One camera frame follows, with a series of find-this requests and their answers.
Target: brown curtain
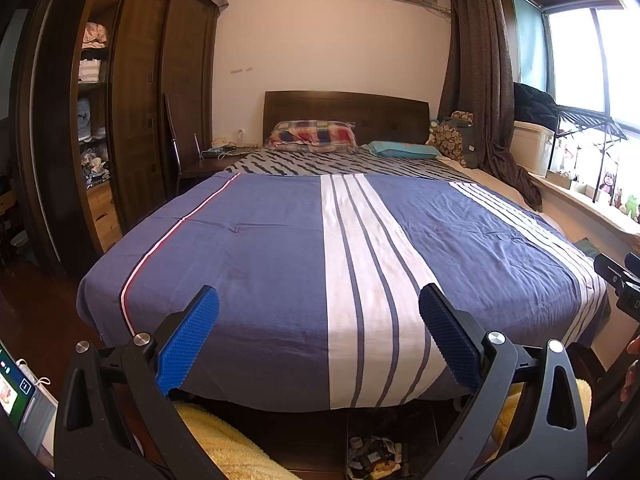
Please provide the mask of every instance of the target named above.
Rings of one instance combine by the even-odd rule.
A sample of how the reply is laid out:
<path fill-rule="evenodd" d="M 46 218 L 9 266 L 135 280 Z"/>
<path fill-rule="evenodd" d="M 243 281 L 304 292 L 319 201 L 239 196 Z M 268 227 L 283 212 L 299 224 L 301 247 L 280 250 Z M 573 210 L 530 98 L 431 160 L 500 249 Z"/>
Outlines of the brown curtain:
<path fill-rule="evenodd" d="M 513 137 L 513 75 L 500 0 L 451 0 L 449 65 L 438 117 L 474 115 L 480 168 L 517 189 L 533 208 L 540 191 L 509 146 Z"/>

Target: metal screw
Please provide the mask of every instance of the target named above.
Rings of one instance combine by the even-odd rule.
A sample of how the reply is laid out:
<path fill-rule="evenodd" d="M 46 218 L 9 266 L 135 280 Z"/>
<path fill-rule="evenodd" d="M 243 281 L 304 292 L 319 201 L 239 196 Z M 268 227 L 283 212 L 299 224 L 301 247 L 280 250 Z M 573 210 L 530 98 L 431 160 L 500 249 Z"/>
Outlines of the metal screw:
<path fill-rule="evenodd" d="M 78 352 L 79 354 L 84 354 L 88 349 L 89 349 L 88 341 L 81 341 L 78 344 L 76 344 L 76 352 Z"/>
<path fill-rule="evenodd" d="M 551 341 L 549 341 L 549 350 L 555 352 L 556 354 L 561 354 L 562 350 L 564 350 L 564 345 L 557 339 L 552 339 Z"/>
<path fill-rule="evenodd" d="M 133 336 L 133 344 L 135 346 L 144 346 L 151 341 L 151 336 L 146 332 L 140 332 Z"/>
<path fill-rule="evenodd" d="M 487 336 L 487 338 L 494 345 L 501 345 L 502 343 L 507 341 L 507 338 L 505 338 L 505 336 L 500 332 L 489 332 L 489 335 Z"/>

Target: smartphone screen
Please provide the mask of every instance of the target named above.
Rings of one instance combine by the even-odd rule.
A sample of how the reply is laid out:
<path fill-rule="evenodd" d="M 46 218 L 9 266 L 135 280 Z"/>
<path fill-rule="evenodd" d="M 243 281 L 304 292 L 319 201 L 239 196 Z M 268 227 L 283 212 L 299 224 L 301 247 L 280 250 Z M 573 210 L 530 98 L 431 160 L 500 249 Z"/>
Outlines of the smartphone screen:
<path fill-rule="evenodd" d="M 20 426 L 34 390 L 33 383 L 20 371 L 0 343 L 0 404 L 16 429 Z"/>

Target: window sill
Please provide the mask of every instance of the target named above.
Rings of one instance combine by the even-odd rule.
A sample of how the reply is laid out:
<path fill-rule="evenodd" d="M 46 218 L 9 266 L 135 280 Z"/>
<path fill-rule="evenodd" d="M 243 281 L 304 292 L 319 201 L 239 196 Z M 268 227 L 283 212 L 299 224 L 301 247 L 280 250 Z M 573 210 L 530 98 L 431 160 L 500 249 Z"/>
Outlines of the window sill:
<path fill-rule="evenodd" d="M 564 187 L 556 186 L 546 178 L 530 174 L 539 187 L 559 196 L 562 200 L 571 203 L 574 207 L 586 213 L 588 216 L 604 225 L 612 231 L 625 244 L 628 244 L 634 251 L 640 252 L 640 224 L 631 218 L 603 203 L 593 203 L 588 196 L 571 191 Z"/>

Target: bed frame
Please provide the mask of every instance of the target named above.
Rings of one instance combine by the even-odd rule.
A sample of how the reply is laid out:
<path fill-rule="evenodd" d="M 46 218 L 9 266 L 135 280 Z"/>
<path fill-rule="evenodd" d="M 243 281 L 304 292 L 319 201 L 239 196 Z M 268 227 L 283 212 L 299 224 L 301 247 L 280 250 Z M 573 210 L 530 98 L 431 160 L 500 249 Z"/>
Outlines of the bed frame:
<path fill-rule="evenodd" d="M 424 144 L 429 138 L 429 103 L 350 92 L 265 92 L 262 139 L 281 121 L 355 123 L 358 144 L 394 140 Z"/>

